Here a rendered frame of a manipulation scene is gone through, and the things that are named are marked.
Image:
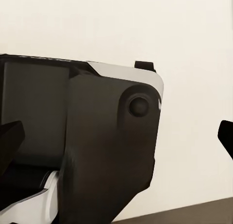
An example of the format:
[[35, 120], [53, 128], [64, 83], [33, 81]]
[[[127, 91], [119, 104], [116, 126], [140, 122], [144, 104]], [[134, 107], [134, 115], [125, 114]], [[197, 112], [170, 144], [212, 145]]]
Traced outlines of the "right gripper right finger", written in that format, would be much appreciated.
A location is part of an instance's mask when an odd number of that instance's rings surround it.
[[217, 136], [233, 159], [233, 122], [222, 120]]

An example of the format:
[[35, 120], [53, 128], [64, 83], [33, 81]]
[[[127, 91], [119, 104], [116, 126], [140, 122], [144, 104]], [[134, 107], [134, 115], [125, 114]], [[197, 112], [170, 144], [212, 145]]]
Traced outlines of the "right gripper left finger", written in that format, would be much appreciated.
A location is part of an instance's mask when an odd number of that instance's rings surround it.
[[25, 140], [21, 120], [0, 126], [0, 178]]

